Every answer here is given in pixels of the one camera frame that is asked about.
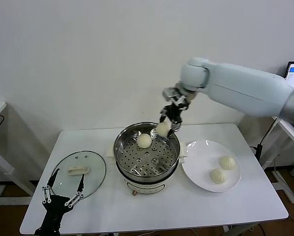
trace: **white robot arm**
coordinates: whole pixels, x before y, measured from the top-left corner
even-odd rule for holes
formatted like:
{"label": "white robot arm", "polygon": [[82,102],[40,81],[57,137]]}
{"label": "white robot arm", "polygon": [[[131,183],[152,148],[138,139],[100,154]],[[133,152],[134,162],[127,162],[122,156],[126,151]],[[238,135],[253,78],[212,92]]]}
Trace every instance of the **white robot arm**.
{"label": "white robot arm", "polygon": [[198,92],[210,99],[257,117],[280,117],[294,123],[294,88],[281,76],[233,64],[192,58],[182,67],[179,83],[163,96],[172,104],[161,111],[172,121],[171,132],[181,126],[180,113]]}

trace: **white plate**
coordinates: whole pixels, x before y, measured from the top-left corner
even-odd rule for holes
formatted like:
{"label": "white plate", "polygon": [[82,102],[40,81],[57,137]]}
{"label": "white plate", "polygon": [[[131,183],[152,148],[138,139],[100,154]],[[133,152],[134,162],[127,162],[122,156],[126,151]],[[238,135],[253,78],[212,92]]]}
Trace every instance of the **white plate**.
{"label": "white plate", "polygon": [[[186,146],[187,157],[182,167],[186,175],[197,186],[211,192],[225,192],[233,189],[241,179],[241,167],[234,154],[220,143],[210,140],[191,142]],[[219,158],[231,155],[236,161],[234,170],[224,170],[219,165]],[[215,168],[221,168],[227,180],[223,184],[217,184],[211,180],[209,173]]]}

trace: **floor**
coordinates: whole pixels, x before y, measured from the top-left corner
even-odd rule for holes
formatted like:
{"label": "floor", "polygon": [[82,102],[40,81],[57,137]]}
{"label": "floor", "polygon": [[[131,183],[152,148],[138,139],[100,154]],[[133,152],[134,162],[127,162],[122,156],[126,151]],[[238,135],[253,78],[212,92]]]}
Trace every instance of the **floor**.
{"label": "floor", "polygon": [[[281,170],[280,173],[294,192],[294,177],[288,170]],[[271,182],[275,182],[271,172],[266,172]],[[285,204],[290,215],[294,217],[294,204],[291,204],[282,191],[278,195]],[[27,196],[23,190],[16,185],[8,185],[2,195],[3,197]],[[19,236],[20,225],[28,206],[0,206],[0,236]],[[289,217],[286,220],[261,223],[266,236],[290,236],[294,235],[294,221]],[[223,233],[222,227],[194,229],[199,236],[220,236]],[[146,232],[121,233],[120,236],[137,236]],[[191,229],[157,231],[150,236],[196,236]],[[256,226],[252,231],[247,231],[244,236],[262,236],[260,226]]]}

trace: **metal pot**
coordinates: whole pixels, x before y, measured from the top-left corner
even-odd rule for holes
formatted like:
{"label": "metal pot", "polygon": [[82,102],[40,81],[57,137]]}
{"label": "metal pot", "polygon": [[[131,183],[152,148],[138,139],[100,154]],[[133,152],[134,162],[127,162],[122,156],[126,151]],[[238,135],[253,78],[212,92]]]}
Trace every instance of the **metal pot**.
{"label": "metal pot", "polygon": [[[175,171],[180,142],[175,134],[163,137],[155,132],[156,123],[141,122],[125,128],[114,142],[114,156],[119,171],[139,184],[164,181]],[[152,144],[148,148],[137,145],[137,137],[149,134]]]}

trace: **desk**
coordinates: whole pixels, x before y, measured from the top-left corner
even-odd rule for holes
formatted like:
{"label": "desk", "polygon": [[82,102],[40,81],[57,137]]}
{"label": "desk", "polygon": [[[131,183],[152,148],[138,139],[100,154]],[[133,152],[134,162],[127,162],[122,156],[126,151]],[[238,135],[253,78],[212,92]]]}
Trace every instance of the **desk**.
{"label": "desk", "polygon": [[[0,101],[0,113],[5,109],[6,103]],[[30,196],[33,195],[35,186],[31,184],[28,180],[22,177],[13,166],[11,166],[2,156],[0,156],[0,171],[6,175],[10,181],[13,181]],[[0,196],[3,193],[5,185],[0,185]],[[31,197],[21,197],[21,198],[1,198],[0,205],[28,205],[30,203]]]}
{"label": "desk", "polygon": [[[280,120],[278,125],[281,127],[282,132],[285,132],[287,136],[280,135],[275,143],[261,157],[260,163],[263,170],[265,170],[275,160],[275,158],[280,155],[282,150],[286,149],[290,145],[290,143],[294,143],[294,126],[284,120]],[[276,190],[283,190],[289,201],[294,203],[294,193],[285,183],[281,174],[278,171],[273,171],[272,174],[277,181],[276,183],[273,183],[274,188]],[[291,171],[291,175],[294,176],[294,169]]]}
{"label": "desk", "polygon": [[[236,125],[184,125],[177,133],[181,142],[213,140],[227,146],[236,155],[242,178],[233,190],[223,193],[203,190],[193,184],[178,166],[170,177],[170,185],[163,191],[135,197],[125,185],[116,165],[105,155],[121,130],[60,133],[22,222],[22,234],[34,234],[43,221],[46,210],[41,204],[41,187],[47,183],[55,166],[69,154],[81,150],[93,150],[105,159],[106,177],[93,195],[64,215],[60,228],[62,234],[198,228],[288,217],[288,212]],[[235,226],[225,235],[238,235],[250,226]]]}

